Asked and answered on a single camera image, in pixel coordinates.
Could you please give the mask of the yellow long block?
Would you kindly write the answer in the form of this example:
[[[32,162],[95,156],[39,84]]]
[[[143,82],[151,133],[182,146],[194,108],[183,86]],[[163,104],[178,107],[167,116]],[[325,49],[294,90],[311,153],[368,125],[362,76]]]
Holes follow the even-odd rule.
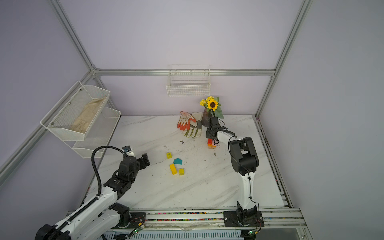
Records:
[[[174,164],[170,165],[170,170],[171,170],[173,175],[176,175],[178,173],[178,170]]]

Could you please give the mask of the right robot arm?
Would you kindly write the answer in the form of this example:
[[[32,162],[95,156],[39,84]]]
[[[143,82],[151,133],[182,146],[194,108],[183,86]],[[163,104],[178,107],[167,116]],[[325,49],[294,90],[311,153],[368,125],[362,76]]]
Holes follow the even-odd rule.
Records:
[[[238,137],[225,126],[220,125],[218,117],[211,117],[206,138],[214,144],[227,144],[234,171],[239,174],[240,195],[237,200],[236,225],[249,227],[255,224],[257,228],[264,226],[263,217],[259,210],[259,203],[253,200],[254,178],[260,164],[253,139]]]

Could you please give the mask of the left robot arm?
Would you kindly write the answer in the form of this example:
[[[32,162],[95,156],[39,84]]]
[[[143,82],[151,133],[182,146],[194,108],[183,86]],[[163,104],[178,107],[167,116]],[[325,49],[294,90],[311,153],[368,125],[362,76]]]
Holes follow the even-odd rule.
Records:
[[[114,227],[136,226],[130,208],[118,200],[132,187],[138,172],[150,165],[148,154],[136,158],[133,152],[124,154],[120,167],[104,183],[101,192],[55,225],[44,225],[36,240],[95,240]]]

